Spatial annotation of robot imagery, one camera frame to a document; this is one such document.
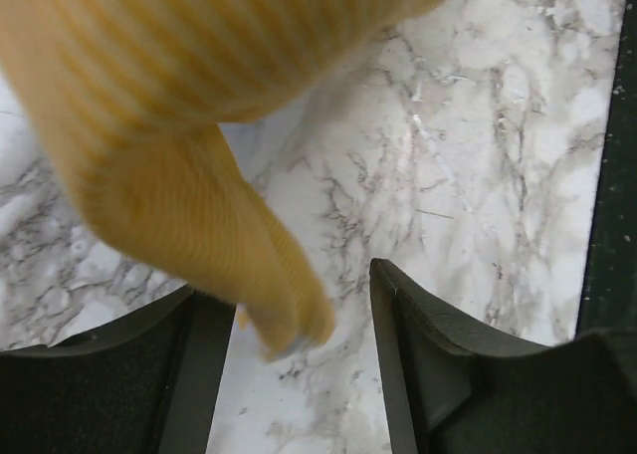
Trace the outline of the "blue and yellow Mickey pillowcase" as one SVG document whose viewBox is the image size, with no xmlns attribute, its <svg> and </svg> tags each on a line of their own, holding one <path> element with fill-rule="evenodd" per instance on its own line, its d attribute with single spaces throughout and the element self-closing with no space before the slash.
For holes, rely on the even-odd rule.
<svg viewBox="0 0 637 454">
<path fill-rule="evenodd" d="M 120 252 L 242 306 L 274 359 L 334 311 L 221 132 L 445 0 L 1 0 L 1 68 L 72 204 Z"/>
</svg>

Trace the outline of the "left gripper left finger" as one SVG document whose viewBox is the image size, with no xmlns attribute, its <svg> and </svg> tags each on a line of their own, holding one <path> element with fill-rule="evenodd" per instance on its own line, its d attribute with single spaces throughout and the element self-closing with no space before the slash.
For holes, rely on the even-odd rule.
<svg viewBox="0 0 637 454">
<path fill-rule="evenodd" d="M 184 287 L 56 345 L 2 351 L 2 452 L 205 452 L 234 316 Z"/>
</svg>

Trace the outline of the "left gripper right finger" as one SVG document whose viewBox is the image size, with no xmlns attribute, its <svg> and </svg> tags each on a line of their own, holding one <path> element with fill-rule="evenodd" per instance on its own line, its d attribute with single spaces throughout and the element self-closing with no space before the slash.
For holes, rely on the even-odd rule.
<svg viewBox="0 0 637 454">
<path fill-rule="evenodd" d="M 370 302 L 395 453 L 632 453 L 636 333 L 546 346 L 497 330 L 370 264 Z"/>
</svg>

